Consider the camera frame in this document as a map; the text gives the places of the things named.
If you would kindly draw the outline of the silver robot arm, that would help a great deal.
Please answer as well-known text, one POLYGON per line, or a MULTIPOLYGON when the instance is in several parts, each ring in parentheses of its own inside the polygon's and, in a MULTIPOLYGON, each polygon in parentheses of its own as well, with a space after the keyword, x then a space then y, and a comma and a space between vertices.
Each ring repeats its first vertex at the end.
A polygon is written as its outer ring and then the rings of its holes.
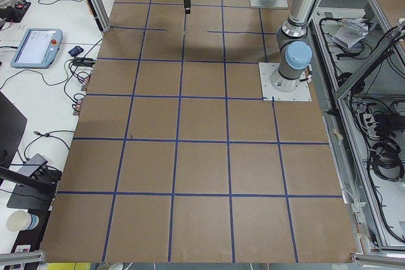
POLYGON ((278 70, 271 75, 271 85, 280 92, 294 91, 301 73, 309 66, 313 52, 303 41, 308 23, 320 0, 294 0, 288 19, 277 32, 282 56, 278 70))

